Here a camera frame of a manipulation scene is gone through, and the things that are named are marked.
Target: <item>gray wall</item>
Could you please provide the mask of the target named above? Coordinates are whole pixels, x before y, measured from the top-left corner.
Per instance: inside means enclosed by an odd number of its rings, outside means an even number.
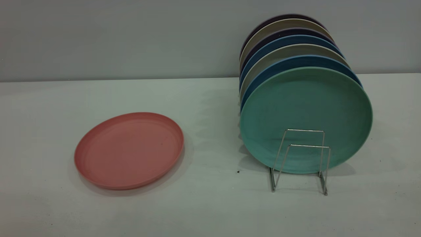
[[[2,0],[0,80],[238,75],[248,33],[322,22],[357,73],[421,71],[420,0]]]

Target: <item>dish rack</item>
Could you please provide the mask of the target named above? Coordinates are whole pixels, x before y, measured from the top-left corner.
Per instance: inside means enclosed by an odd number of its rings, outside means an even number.
[[[287,151],[285,152],[285,156],[284,156],[284,159],[282,160],[281,168],[279,169],[279,174],[278,174],[278,177],[276,178],[276,182],[275,182],[275,165],[276,165],[276,162],[278,161],[279,153],[281,152],[281,148],[282,148],[282,145],[284,143],[284,139],[285,139],[285,136],[286,136],[287,132],[319,132],[319,133],[322,133],[323,134],[322,145],[290,144],[287,147]],[[322,130],[285,129],[284,135],[282,136],[281,144],[280,144],[279,149],[278,149],[278,154],[276,155],[275,162],[273,163],[273,167],[269,167],[269,174],[270,174],[270,180],[271,180],[271,185],[272,185],[272,192],[275,192],[276,188],[278,187],[279,177],[281,176],[282,168],[284,167],[285,160],[287,159],[288,152],[289,152],[291,147],[320,148],[322,150],[321,155],[320,155],[320,167],[319,167],[318,176],[320,178],[320,182],[322,183],[322,192],[325,196],[327,196],[328,195],[328,189],[326,187],[326,181],[328,179],[328,169],[329,169],[330,154],[331,154],[332,149],[329,146],[325,146],[325,131],[322,131]],[[322,171],[323,149],[329,149],[328,162],[326,164],[325,175],[323,175],[323,171]]]

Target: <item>white table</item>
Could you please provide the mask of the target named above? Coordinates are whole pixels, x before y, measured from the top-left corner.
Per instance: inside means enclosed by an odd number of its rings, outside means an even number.
[[[0,236],[419,236],[421,74],[359,77],[373,129],[327,197],[308,175],[271,192],[239,137],[238,78],[0,83]],[[81,178],[81,137],[136,111],[183,129],[177,166],[129,191]]]

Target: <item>teal plate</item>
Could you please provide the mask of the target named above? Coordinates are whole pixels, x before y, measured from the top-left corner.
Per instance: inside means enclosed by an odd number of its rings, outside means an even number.
[[[332,148],[329,167],[353,156],[364,144],[373,123],[370,100],[350,77],[323,67],[299,67],[272,76],[250,95],[241,112],[244,145],[260,162],[272,167],[286,129],[325,131],[325,146]],[[279,161],[289,144],[321,145],[322,135],[288,132]],[[292,147],[283,172],[316,173],[319,148]],[[324,150],[322,167],[327,164]]]

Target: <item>plate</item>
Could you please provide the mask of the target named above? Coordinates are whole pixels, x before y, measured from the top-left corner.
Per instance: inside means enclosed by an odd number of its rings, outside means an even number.
[[[295,56],[283,59],[281,61],[278,61],[269,67],[267,67],[265,70],[263,70],[261,73],[259,73],[248,85],[248,87],[245,90],[244,96],[241,99],[241,110],[249,98],[250,94],[264,81],[271,78],[272,76],[281,73],[283,71],[297,68],[297,67],[324,67],[336,70],[338,72],[341,72],[348,77],[352,78],[355,82],[358,83],[358,85],[361,85],[360,80],[358,79],[357,75],[353,73],[353,71],[345,66],[344,64],[323,56],[316,56],[316,55],[301,55],[301,56]]]
[[[128,113],[89,131],[75,151],[75,165],[88,181],[106,189],[133,189],[166,174],[183,150],[176,122],[157,113]]]
[[[258,60],[248,72],[243,71],[243,75],[240,77],[240,99],[243,97],[245,89],[248,87],[250,82],[263,70],[265,70],[270,65],[278,62],[279,60],[299,56],[299,55],[319,55],[332,58],[338,62],[343,63],[347,67],[349,67],[348,63],[345,59],[336,53],[335,51],[328,49],[323,46],[315,45],[315,44],[293,44],[288,45],[282,48],[278,48],[269,54],[262,57]]]
[[[290,19],[290,18],[304,19],[304,20],[307,20],[307,21],[311,21],[311,22],[314,22],[314,23],[318,24],[319,26],[323,27],[324,29],[326,29],[326,27],[324,27],[320,22],[318,22],[317,20],[315,20],[315,19],[313,19],[309,16],[304,16],[304,15],[300,15],[300,14],[285,14],[285,15],[275,16],[275,17],[272,17],[272,18],[266,20],[265,22],[263,22],[262,24],[258,25],[256,28],[253,29],[253,31],[247,36],[244,43],[242,44],[241,51],[244,49],[245,44],[247,44],[247,42],[250,40],[250,38],[253,35],[255,35],[261,28],[269,25],[270,23],[277,22],[277,21],[284,20],[284,19]]]
[[[300,43],[320,45],[335,51],[337,54],[343,57],[342,53],[336,46],[321,38],[310,35],[290,35],[274,40],[269,44],[263,46],[263,48],[259,49],[248,61],[244,61],[245,67],[243,70],[245,73],[247,73],[259,59],[278,48]]]
[[[353,156],[366,141],[373,111],[364,90],[350,77],[322,67],[300,67],[279,73],[262,83],[244,104],[240,117],[242,140],[260,162],[272,167],[284,131],[325,131],[325,146],[332,148],[329,167]],[[287,133],[279,157],[289,144],[321,145],[320,133]],[[318,148],[293,147],[282,171],[316,173]],[[324,149],[322,167],[327,164]],[[277,162],[276,170],[282,162]]]
[[[309,36],[315,36],[318,38],[321,38],[329,43],[331,43],[332,45],[334,45],[336,48],[336,44],[329,39],[328,37],[326,37],[324,34],[321,34],[315,30],[310,30],[310,29],[306,29],[306,28],[290,28],[290,29],[286,29],[286,30],[281,30],[278,32],[275,32],[267,37],[265,37],[263,40],[259,41],[259,43],[256,44],[256,46],[254,46],[250,52],[246,55],[245,59],[244,59],[244,63],[240,66],[240,73],[242,72],[244,66],[247,64],[247,62],[249,61],[249,59],[262,47],[264,47],[265,45],[271,43],[272,41],[275,41],[279,38],[285,37],[285,36],[290,36],[290,35],[309,35]]]
[[[316,31],[324,34],[326,37],[328,37],[332,41],[334,41],[332,39],[332,37],[330,36],[329,32],[325,28],[319,26],[318,24],[316,24],[314,22],[303,20],[303,19],[280,20],[280,21],[277,21],[277,22],[270,23],[269,25],[261,28],[258,32],[256,32],[256,34],[254,34],[250,38],[250,40],[245,44],[243,51],[241,52],[240,65],[242,65],[244,63],[245,56],[250,52],[250,50],[259,41],[263,40],[265,37],[277,32],[277,31],[285,30],[285,29],[288,29],[288,28],[297,28],[297,27],[316,30]]]

